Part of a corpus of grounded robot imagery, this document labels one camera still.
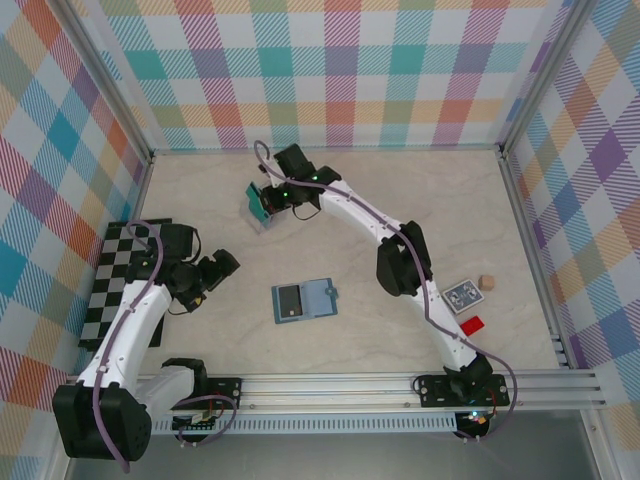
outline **purple cable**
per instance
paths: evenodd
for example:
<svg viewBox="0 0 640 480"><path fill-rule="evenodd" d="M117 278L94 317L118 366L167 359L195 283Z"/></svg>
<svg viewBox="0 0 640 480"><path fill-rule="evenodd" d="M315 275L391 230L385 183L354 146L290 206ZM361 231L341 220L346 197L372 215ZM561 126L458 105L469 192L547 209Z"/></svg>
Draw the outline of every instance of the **purple cable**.
<svg viewBox="0 0 640 480"><path fill-rule="evenodd" d="M491 358L494 361L502 364L507 369L507 371L509 372L509 375L511 376L511 379L513 381L513 398L511 399L511 404L509 405L509 410L507 410L507 413L505 414L505 419L502 421L502 423L500 423L498 425L498 427L496 427L492 432L490 432L487 435L485 435L484 438L487 438L490 435L493 435L500 428L502 428L502 426L507 422L507 420L509 419L509 417L513 413L513 409L515 408L516 401L518 399L518 380L516 379L516 374L513 371L513 369L509 366L509 364L507 364L507 362L505 362L501 358L493 355L492 353L489 353L489 352L481 349L480 347L476 347L474 344L472 344L468 340L460 338L458 336L458 334L447 330L446 328L440 326L439 324L437 324L436 322L434 322L431 319L431 317L429 316L429 292L428 292L428 289L427 289L427 279L426 279L426 277L424 275L424 272L422 270L422 264L420 263L420 258L418 257L418 253L416 252L416 249L414 248L413 244L409 241L407 236L404 235L400 230L395 228L393 225L388 224L387 221L383 217L381 217L375 210L370 208L369 205L367 205L366 203L362 202L357 197L350 196L349 193L344 192L344 191L340 190L339 188L332 187L331 185L321 185L321 184L318 184L318 183L301 182L299 180L294 180L292 178L286 178L285 176L279 174L273 168L271 168L269 165L267 165L265 160L262 158L262 156L260 155L260 152L258 150L258 147L260 147L260 146L262 148L264 148L264 150L265 150L265 152L267 154L267 160L269 160L269 158L271 157L271 152L269 151L269 147L263 141L256 140L255 142L253 142L253 151L254 151L254 153L256 155L256 158L258 159L260 164L265 168L265 170L267 172L269 172L269 174L271 174L274 177L276 177L278 180L282 180L283 182L289 183L291 185L296 185L298 187L318 188L318 189L321 189L321 190L328 190L330 192L337 193L338 195L340 195L340 196L350 200L351 202L355 203L356 205L358 205L365 212L367 212L369 215L371 215L374 219L376 219L378 222L380 222L380 224L386 226L394 234L398 235L398 238L400 238L400 240L402 240L404 242L405 246L409 249L409 252L411 253L411 258L413 259L414 263L416 264L416 269L418 270L418 276L420 277L420 284L422 286L422 293L424 295L424 318L426 319L426 321L432 327L434 327L436 330L444 333L445 335L448 335L449 337L453 338L454 340L458 340L460 343L462 343L463 345L466 345L467 347L471 348L472 350L476 351L477 353L480 353L481 355L484 355L485 357Z"/></svg>
<svg viewBox="0 0 640 480"><path fill-rule="evenodd" d="M231 418L229 419L227 424L222 428L222 430L214 433L213 435L209 435L207 438L205 438L204 440L196 444L189 443L185 439L183 439L182 432L184 430L184 427L180 428L178 430L178 439L182 442L181 446L187 445L189 447L197 447L200 445L206 445L207 443L211 443L214 440L219 439L224 434L224 432L229 430L231 428L231 425L233 425L233 421L236 419L236 414L238 413L238 406L236 405L236 402L233 400L233 398L225 397L224 395L203 395L201 397L187 398L185 400L180 400L178 403L176 403L176 407L179 405L189 405L190 403L201 402L202 400L220 400L222 402L227 402L233 408L233 413L231 414Z"/></svg>
<svg viewBox="0 0 640 480"><path fill-rule="evenodd" d="M153 268L153 271L151 272L151 276L149 277L149 280L147 280L147 283L145 283L144 287L142 287L142 290L140 291L138 296L133 299L133 302L131 302L131 305L129 306L129 308L124 311L120 319L115 324L115 327L113 328L113 333L109 337L109 340L107 341L107 345L104 348L104 353L102 354L102 358L100 359L100 365L98 367L95 383L93 385L93 395L92 395L93 418L96 421L96 426L98 427L100 436L102 437L102 440L104 441L105 445L111 452L111 455L113 455L113 458L120 464L120 467L122 468L122 471L124 473L129 473L130 471L129 462L125 460L125 458L122 456L122 454L118 450L118 447L116 447L115 443L113 443L113 440L111 439L111 436L107 431L107 427L105 426L104 421L102 420L102 413L100 412L100 385L102 384L103 375L108 370L106 368L106 365L107 365L107 362L109 361L109 353L111 353L111 349L113 348L113 344L116 341L116 337L118 336L118 333L122 328L122 325L124 325L124 322L126 322L127 318L129 318L129 314L131 312L135 312L136 306L147 294L147 292L151 288L151 285L153 285L154 280L158 276L158 272L160 271L162 260L164 258L162 240L160 239L160 233L158 232L156 227L154 227L153 225L150 225L144 220L132 220L129 223L127 223L126 228L129 234L133 237L135 241L137 241L138 243L141 243L147 248L151 248L151 247L145 244L142 240L140 240L135 235L135 233L131 231L131 227L133 225L140 225L140 226L146 227L149 229L149 232L153 234L153 237L156 239L156 243L158 244L158 260L156 261L156 265Z"/></svg>

